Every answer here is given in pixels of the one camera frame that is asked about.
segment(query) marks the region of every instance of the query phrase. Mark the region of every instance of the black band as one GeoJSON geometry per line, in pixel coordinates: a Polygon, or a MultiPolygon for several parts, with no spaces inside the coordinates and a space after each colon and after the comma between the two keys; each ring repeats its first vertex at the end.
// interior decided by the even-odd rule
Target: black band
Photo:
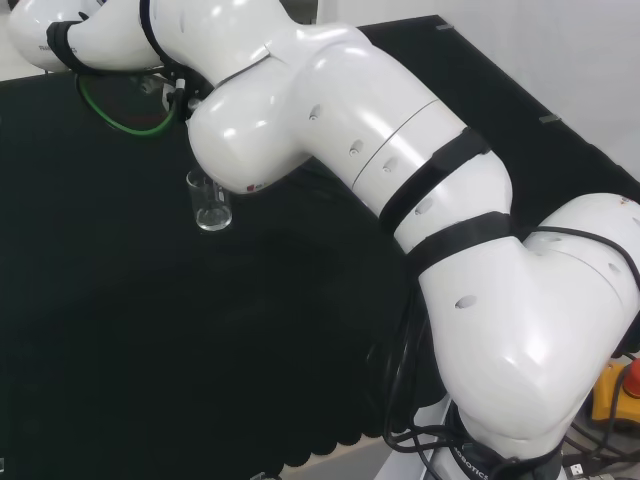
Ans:
{"type": "Polygon", "coordinates": [[[101,75],[100,70],[86,66],[69,46],[68,33],[74,25],[82,23],[80,21],[54,22],[47,28],[47,43],[56,57],[64,63],[72,72],[79,75],[101,75]]]}
{"type": "Polygon", "coordinates": [[[153,27],[151,26],[150,5],[151,0],[140,0],[140,25],[142,26],[142,31],[147,37],[149,45],[151,45],[153,50],[158,54],[162,63],[164,63],[167,67],[178,66],[178,63],[175,62],[169,55],[167,55],[164,50],[162,50],[162,47],[156,39],[156,35],[153,33],[153,27]]]}
{"type": "Polygon", "coordinates": [[[485,213],[451,225],[425,238],[407,255],[410,278],[418,278],[429,267],[463,250],[511,236],[514,228],[506,213],[485,213]]]}
{"type": "Polygon", "coordinates": [[[409,212],[440,182],[469,160],[490,150],[480,135],[465,128],[457,138],[437,150],[391,197],[380,214],[382,231],[393,234],[409,212]]]}
{"type": "MultiPolygon", "coordinates": [[[[458,407],[453,402],[447,412],[446,425],[469,435],[460,418],[458,407]]],[[[484,458],[483,465],[472,463],[471,459],[465,456],[463,445],[451,446],[449,450],[460,469],[470,480],[513,480],[534,471],[535,475],[532,478],[556,480],[562,469],[562,444],[563,442],[560,442],[556,448],[545,455],[528,460],[507,460],[493,450],[484,448],[477,450],[477,454],[484,458]]]]}

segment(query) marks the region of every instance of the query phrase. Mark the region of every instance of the metal bracket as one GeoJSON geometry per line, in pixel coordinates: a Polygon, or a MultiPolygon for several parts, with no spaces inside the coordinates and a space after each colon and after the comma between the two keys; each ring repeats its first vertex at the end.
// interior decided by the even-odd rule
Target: metal bracket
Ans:
{"type": "Polygon", "coordinates": [[[551,115],[547,115],[545,117],[540,117],[540,123],[542,123],[543,125],[545,123],[551,123],[551,122],[559,122],[560,120],[562,120],[559,116],[551,114],[551,115]]]}

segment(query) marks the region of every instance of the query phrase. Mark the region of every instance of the black strap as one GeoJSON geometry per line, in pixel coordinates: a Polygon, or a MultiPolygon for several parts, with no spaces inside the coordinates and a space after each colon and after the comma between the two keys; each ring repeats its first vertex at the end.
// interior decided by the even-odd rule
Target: black strap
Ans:
{"type": "Polygon", "coordinates": [[[75,56],[73,50],[69,46],[68,33],[69,29],[74,25],[82,23],[81,21],[54,22],[47,28],[47,43],[51,51],[55,53],[58,59],[64,63],[72,72],[79,75],[101,75],[100,70],[88,67],[75,56]]]}
{"type": "Polygon", "coordinates": [[[182,68],[177,62],[175,62],[167,53],[162,50],[162,47],[156,39],[155,33],[153,33],[153,27],[151,26],[151,0],[140,0],[140,25],[142,31],[147,37],[147,41],[155,52],[160,57],[160,61],[167,67],[182,68]]]}
{"type": "Polygon", "coordinates": [[[490,150],[479,134],[465,128],[458,137],[437,150],[391,197],[380,214],[382,231],[393,234],[409,212],[440,182],[469,160],[490,150]]]}
{"type": "Polygon", "coordinates": [[[490,212],[451,225],[425,238],[407,255],[410,278],[418,278],[445,258],[482,243],[514,236],[511,217],[490,212]]]}

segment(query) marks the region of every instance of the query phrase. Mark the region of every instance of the clear glass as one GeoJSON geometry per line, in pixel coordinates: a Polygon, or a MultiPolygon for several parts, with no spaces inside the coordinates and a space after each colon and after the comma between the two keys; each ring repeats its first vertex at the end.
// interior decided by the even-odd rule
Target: clear glass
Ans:
{"type": "Polygon", "coordinates": [[[233,218],[229,193],[197,167],[187,175],[193,214],[198,226],[207,232],[218,232],[231,225],[233,218]]]}

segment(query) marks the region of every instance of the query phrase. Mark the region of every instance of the white wall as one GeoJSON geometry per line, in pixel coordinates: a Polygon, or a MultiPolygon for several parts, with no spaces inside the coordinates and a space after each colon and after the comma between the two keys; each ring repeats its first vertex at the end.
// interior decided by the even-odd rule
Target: white wall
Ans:
{"type": "Polygon", "coordinates": [[[319,0],[318,23],[371,25],[436,13],[437,0],[319,0]]]}
{"type": "Polygon", "coordinates": [[[640,180],[640,1],[321,1],[356,25],[439,14],[640,180]]]}

